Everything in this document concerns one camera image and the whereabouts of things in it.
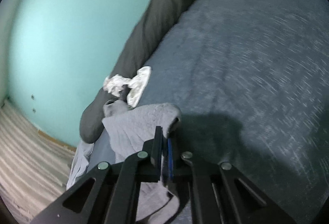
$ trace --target blue bedsheet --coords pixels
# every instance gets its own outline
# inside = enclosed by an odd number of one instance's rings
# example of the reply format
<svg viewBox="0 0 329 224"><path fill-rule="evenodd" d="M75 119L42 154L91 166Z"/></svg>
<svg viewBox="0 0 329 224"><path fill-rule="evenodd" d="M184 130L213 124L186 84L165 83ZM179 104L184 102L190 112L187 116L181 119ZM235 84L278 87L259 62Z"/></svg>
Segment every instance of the blue bedsheet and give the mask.
<svg viewBox="0 0 329 224"><path fill-rule="evenodd" d="M329 190L328 15L327 0L197 0L139 103L177 105L182 151L231 162L298 223Z"/></svg>

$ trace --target gray towel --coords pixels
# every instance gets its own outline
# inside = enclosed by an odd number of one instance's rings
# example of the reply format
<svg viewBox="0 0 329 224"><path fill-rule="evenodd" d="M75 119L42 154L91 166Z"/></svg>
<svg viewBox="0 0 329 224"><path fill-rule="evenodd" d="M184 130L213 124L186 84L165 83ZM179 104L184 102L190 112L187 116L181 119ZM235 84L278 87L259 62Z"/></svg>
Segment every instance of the gray towel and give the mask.
<svg viewBox="0 0 329 224"><path fill-rule="evenodd" d="M116 163L141 151L144 142L154 138L156 126L161 126L164 136L167 136L176 119L178 122L181 119L180 110L169 103L145 105L129 110L125 102L118 100L106 104L104 114L111 115L103 119L103 124L110 136ZM169 220L179 207L179 200L173 192L168 191L162 181L142 182L136 221L144 219L144 223L160 224Z"/></svg>

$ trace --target blue strip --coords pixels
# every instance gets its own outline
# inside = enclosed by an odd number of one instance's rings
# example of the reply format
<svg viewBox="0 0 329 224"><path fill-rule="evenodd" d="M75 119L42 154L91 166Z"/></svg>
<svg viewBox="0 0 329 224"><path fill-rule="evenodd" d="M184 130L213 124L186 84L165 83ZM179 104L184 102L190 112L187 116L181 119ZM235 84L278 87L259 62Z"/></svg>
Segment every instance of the blue strip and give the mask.
<svg viewBox="0 0 329 224"><path fill-rule="evenodd" d="M172 160L172 147L171 147L171 139L168 139L168 174L169 178L173 179L173 170L174 170L174 164Z"/></svg>

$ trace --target corrugated floor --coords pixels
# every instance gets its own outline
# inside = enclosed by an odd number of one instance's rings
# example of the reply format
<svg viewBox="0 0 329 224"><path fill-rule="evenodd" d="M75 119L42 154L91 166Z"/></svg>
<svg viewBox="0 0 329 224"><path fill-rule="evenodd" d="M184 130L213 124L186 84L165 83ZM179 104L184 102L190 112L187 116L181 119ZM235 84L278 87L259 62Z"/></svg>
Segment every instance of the corrugated floor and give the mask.
<svg viewBox="0 0 329 224"><path fill-rule="evenodd" d="M0 195L19 223L65 191L74 152L38 135L10 103L0 109Z"/></svg>

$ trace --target white fabric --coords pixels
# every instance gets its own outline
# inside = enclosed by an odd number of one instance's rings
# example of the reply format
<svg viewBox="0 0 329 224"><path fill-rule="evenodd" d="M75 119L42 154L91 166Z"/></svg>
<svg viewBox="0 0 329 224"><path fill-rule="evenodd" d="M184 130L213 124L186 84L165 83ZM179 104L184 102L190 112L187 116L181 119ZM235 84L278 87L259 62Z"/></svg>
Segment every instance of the white fabric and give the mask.
<svg viewBox="0 0 329 224"><path fill-rule="evenodd" d="M112 78L109 76L105 78L103 83L104 91L113 94L116 97L119 97L119 92L123 89L123 85L128 85L131 88L127 96L127 103L132 108L135 108L142 96L142 93L148 83L148 80L151 75L151 67L145 66L140 68L137 71L137 75L133 78L125 78L121 75L115 75Z"/></svg>
<svg viewBox="0 0 329 224"><path fill-rule="evenodd" d="M92 154L93 148L94 144L87 144L80 141L73 158L70 176L66 184L66 190L72 187L87 172L90 155Z"/></svg>

